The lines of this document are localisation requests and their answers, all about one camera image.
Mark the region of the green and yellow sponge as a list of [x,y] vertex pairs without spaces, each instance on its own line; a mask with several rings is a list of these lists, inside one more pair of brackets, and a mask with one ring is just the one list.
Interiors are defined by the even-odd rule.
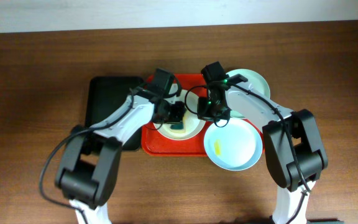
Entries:
[[185,128],[185,125],[183,122],[169,124],[169,127],[167,129],[168,129],[168,131],[175,133],[175,134],[186,133],[186,128]]

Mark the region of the white plate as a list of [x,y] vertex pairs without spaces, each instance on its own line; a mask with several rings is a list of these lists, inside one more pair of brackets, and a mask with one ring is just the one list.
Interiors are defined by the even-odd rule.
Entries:
[[168,131],[169,124],[174,123],[152,123],[152,130],[158,131],[162,136],[175,140],[175,141],[182,141],[187,140],[192,137],[195,137],[204,127],[205,121],[200,120],[197,115],[190,112],[189,110],[192,110],[193,112],[196,111],[197,105],[198,105],[198,96],[193,93],[187,93],[187,90],[181,90],[180,95],[176,96],[178,90],[178,86],[176,84],[171,87],[169,94],[174,94],[172,97],[168,98],[167,101],[171,104],[174,104],[176,101],[182,101],[185,104],[186,112],[183,117],[183,123],[186,128],[186,133],[183,134],[175,134],[170,131]]

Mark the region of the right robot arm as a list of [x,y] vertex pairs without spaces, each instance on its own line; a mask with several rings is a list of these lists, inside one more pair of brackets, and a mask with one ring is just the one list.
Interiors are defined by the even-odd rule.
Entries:
[[198,103],[199,118],[227,120],[234,110],[263,134],[267,169],[278,185],[273,223],[307,223],[311,189],[328,166],[313,114],[273,102],[242,75],[204,75],[208,93]]

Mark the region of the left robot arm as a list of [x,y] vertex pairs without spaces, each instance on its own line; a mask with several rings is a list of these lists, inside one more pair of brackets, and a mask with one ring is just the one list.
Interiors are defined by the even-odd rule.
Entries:
[[172,90],[137,87],[104,120],[74,129],[59,146],[65,151],[55,185],[69,200],[78,223],[109,223],[107,201],[117,181],[123,145],[143,125],[181,118],[176,109],[181,87]]

